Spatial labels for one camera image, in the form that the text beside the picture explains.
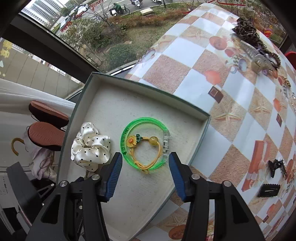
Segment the black scalloped snap clip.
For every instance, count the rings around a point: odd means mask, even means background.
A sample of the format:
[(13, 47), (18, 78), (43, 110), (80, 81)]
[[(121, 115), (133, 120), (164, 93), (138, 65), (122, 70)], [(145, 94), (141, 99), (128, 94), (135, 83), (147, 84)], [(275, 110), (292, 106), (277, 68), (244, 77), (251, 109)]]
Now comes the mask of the black scalloped snap clip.
[(258, 197), (274, 197), (280, 191), (279, 184), (263, 184), (257, 194)]

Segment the white polka dot scrunchie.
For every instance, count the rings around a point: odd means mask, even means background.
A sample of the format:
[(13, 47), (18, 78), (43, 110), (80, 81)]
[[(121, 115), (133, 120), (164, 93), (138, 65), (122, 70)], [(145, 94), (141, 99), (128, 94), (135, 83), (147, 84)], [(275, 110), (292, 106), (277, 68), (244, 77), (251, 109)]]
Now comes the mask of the white polka dot scrunchie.
[(71, 160), (89, 172), (95, 172), (110, 159), (111, 139), (100, 135), (93, 123), (85, 122), (71, 146)]

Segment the green-rimmed white tray box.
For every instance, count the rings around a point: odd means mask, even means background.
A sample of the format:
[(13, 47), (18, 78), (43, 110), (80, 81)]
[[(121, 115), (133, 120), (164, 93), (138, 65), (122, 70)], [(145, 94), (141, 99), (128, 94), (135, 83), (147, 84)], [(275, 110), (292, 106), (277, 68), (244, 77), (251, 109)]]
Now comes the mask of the green-rimmed white tray box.
[(184, 164), (195, 158), (210, 122), (200, 108), (157, 88), (92, 73), (76, 103), (62, 147), (58, 180), (74, 181), (86, 170), (71, 159), (74, 138), (93, 124), (122, 154), (114, 195), (102, 204), (111, 240), (135, 237), (165, 205), (175, 185), (169, 154)]

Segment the green translucent bangle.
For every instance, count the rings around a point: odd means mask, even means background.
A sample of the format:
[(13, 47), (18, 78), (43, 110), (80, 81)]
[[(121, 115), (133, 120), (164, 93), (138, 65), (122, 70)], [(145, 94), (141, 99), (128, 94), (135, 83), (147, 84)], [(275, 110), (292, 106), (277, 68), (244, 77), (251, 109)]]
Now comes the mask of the green translucent bangle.
[[(131, 134), (131, 131), (134, 128), (145, 124), (155, 125), (160, 128), (160, 130), (163, 132), (163, 140), (160, 141), (156, 136), (144, 137), (138, 133), (135, 135)], [(120, 150), (128, 164), (130, 164), (133, 168), (139, 169), (140, 171), (143, 171), (147, 174), (149, 171), (163, 166), (163, 164), (165, 164), (165, 162), (168, 160), (170, 137), (169, 129), (159, 120), (150, 117), (137, 118), (130, 122), (123, 130), (120, 138)], [(135, 148), (142, 141), (148, 141), (151, 145), (157, 146), (159, 148), (157, 157), (147, 165), (144, 165), (135, 157)]]

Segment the pink-soled slipper lower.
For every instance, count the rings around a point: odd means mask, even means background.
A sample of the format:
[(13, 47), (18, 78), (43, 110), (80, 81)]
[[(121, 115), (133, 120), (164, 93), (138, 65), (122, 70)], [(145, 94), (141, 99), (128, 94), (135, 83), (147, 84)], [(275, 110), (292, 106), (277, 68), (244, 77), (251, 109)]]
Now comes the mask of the pink-soled slipper lower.
[(61, 151), (66, 132), (45, 122), (36, 122), (29, 126), (28, 137), (31, 142), (39, 147)]

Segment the pink-soled slipper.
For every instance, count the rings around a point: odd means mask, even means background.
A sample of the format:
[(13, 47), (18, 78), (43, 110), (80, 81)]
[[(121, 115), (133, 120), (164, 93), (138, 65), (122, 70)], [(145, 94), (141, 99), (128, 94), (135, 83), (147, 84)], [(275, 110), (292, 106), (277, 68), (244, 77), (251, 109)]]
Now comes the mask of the pink-soled slipper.
[(61, 151), (66, 132), (45, 122), (36, 122), (29, 126), (28, 137), (31, 142), (39, 147)]
[(66, 114), (43, 102), (31, 101), (29, 111), (38, 121), (49, 123), (59, 129), (69, 124), (69, 117)]

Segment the small black claw clip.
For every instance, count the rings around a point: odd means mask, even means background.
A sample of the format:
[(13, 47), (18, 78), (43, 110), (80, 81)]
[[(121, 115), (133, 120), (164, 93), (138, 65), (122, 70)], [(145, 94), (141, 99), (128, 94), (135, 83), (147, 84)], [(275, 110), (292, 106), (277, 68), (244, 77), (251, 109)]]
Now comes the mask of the small black claw clip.
[(275, 159), (274, 161), (269, 160), (268, 161), (268, 167), (269, 167), (269, 170), (270, 170), (271, 178), (274, 178), (275, 171), (277, 169), (281, 170), (281, 173), (282, 173), (283, 177), (287, 176), (287, 171), (285, 169), (285, 163), (284, 163), (283, 159), (281, 159), (281, 160)]

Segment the pink-soled slipper upper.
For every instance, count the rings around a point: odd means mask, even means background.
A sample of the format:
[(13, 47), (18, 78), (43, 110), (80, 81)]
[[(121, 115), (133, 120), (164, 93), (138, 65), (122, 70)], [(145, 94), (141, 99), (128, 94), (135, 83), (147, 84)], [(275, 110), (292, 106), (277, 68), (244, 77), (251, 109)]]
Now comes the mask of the pink-soled slipper upper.
[(38, 121), (49, 123), (59, 129), (69, 124), (69, 117), (66, 114), (43, 102), (31, 101), (29, 111)]

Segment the checkered patterned tablecloth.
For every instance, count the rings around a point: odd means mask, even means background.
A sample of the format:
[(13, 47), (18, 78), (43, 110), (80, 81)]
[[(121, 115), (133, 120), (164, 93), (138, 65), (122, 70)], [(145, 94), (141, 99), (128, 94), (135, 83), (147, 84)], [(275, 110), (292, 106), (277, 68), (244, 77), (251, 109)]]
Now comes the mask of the checkered patterned tablecloth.
[[(266, 240), (277, 240), (295, 213), (295, 69), (280, 54), (278, 70), (254, 73), (231, 39), (237, 17), (203, 3), (172, 26), (126, 78), (164, 90), (203, 109), (211, 120), (191, 169), (205, 179), (229, 180)], [(284, 160), (270, 176), (268, 161)], [(258, 197), (279, 184), (274, 197)]]

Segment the brown braided headband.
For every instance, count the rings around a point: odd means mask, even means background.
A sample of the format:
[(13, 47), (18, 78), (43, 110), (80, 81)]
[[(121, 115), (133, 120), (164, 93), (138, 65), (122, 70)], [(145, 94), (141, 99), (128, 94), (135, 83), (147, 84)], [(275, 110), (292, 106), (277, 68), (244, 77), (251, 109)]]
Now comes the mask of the brown braided headband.
[(274, 52), (269, 51), (265, 45), (260, 46), (258, 51), (270, 61), (271, 65), (275, 69), (278, 69), (280, 67), (281, 61), (278, 54), (275, 54)]

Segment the leopard print scrunchie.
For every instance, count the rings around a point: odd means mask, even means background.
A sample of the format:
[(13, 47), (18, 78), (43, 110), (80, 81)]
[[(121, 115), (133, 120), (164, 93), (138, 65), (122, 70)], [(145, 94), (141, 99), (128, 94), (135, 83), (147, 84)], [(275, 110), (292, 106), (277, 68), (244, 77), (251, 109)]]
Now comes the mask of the leopard print scrunchie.
[(255, 48), (259, 48), (262, 45), (259, 34), (256, 31), (252, 21), (248, 18), (240, 17), (237, 19), (237, 25), (232, 29), (234, 33), (243, 41), (252, 45)]

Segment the red plastic stool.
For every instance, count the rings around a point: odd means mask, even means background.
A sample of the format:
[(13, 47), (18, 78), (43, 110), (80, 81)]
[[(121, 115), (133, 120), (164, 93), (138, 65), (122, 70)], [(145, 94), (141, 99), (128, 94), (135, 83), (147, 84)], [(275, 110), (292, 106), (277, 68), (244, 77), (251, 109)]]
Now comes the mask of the red plastic stool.
[(296, 66), (296, 52), (289, 51), (285, 53), (286, 58), (290, 61), (291, 65), (295, 68)]

